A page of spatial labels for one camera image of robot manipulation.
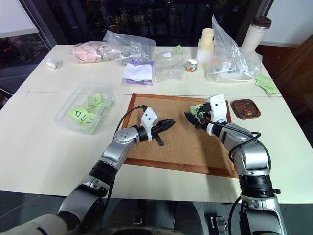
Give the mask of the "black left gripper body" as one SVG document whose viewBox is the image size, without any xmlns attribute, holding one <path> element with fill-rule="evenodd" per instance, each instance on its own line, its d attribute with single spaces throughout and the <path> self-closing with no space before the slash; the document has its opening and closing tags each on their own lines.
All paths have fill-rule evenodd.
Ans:
<svg viewBox="0 0 313 235">
<path fill-rule="evenodd" d="M 151 135 L 153 139 L 156 139 L 157 141 L 162 141 L 162 139 L 159 136 L 159 133 L 161 132 L 162 125 L 157 124 L 156 126 L 153 126 L 151 128 Z"/>
</svg>

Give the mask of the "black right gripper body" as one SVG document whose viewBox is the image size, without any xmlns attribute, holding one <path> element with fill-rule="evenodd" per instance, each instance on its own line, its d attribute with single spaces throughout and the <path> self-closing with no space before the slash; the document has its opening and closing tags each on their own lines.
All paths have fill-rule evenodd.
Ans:
<svg viewBox="0 0 313 235">
<path fill-rule="evenodd" d="M 206 129 L 211 119 L 211 105 L 210 104 L 199 104 L 195 108 L 195 117 L 201 123 L 202 128 Z"/>
</svg>

